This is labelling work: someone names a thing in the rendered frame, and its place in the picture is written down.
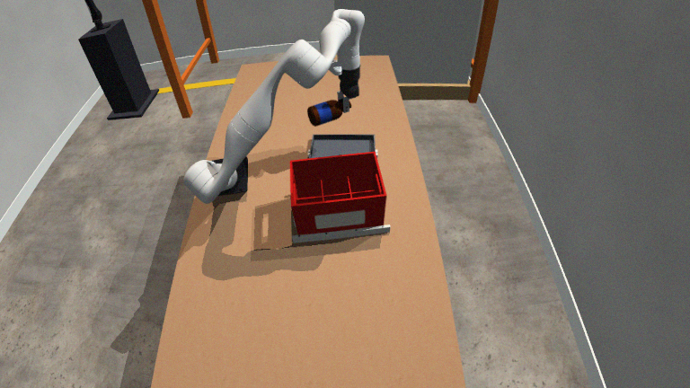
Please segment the brown bottle with blue label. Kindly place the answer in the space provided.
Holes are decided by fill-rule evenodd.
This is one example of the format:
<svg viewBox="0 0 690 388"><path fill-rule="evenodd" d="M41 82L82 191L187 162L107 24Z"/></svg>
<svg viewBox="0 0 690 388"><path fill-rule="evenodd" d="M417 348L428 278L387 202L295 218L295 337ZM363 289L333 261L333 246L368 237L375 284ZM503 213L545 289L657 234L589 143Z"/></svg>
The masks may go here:
<svg viewBox="0 0 690 388"><path fill-rule="evenodd" d="M313 126L338 119L343 112L343 102L329 100L314 106L308 107L307 115Z"/></svg>

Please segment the red crate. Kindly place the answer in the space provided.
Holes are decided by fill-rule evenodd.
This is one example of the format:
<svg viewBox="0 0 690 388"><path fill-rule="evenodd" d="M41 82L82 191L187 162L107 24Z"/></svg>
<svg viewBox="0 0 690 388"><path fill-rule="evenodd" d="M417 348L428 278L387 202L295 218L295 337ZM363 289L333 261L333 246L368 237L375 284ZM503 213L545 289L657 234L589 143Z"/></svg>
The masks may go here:
<svg viewBox="0 0 690 388"><path fill-rule="evenodd" d="M298 235L384 225L386 192L376 152L290 161L290 194Z"/></svg>

